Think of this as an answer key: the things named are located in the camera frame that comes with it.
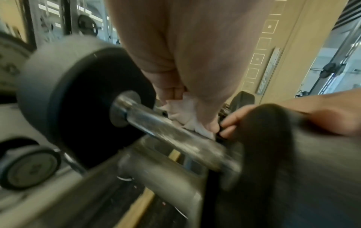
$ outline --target dumbbell handle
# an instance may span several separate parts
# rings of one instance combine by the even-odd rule
[[[169,119],[139,101],[134,92],[127,91],[119,95],[110,109],[112,123],[122,127],[124,125],[119,123],[126,120],[132,126],[173,146],[211,170],[218,171],[222,165],[238,169],[239,165],[226,155],[223,145],[174,126]]]

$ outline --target dumbbell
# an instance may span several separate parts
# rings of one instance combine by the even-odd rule
[[[59,153],[27,137],[0,142],[0,186],[24,190],[49,179],[61,164]]]
[[[177,208],[197,208],[193,227],[315,225],[335,219],[327,205],[361,224],[360,138],[332,135],[302,114],[267,104],[245,116],[229,145],[220,145],[156,114],[152,85],[125,50],[87,36],[44,45],[19,79],[19,107],[50,142],[88,169],[125,153],[136,180]],[[144,132],[207,167],[205,182],[146,150]],[[180,202],[177,194],[192,196],[192,186],[197,200]]]

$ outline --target white cable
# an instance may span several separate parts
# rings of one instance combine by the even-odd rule
[[[187,216],[185,216],[180,210],[178,210],[176,207],[175,207],[175,209],[176,209],[181,215],[183,215],[184,218],[188,219]]]
[[[132,181],[133,180],[133,178],[121,178],[121,177],[117,177],[117,178],[122,181]]]

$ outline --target black dumbbell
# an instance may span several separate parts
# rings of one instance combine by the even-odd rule
[[[61,163],[61,156],[27,137],[11,137],[0,142],[0,186],[23,190],[43,183]]]

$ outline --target wooden strip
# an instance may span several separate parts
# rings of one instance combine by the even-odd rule
[[[173,150],[168,157],[173,161],[177,161],[180,155],[181,154],[178,151]],[[114,228],[135,228],[148,209],[150,203],[153,201],[154,196],[154,192],[145,188],[144,192],[130,206],[129,210],[123,215]]]

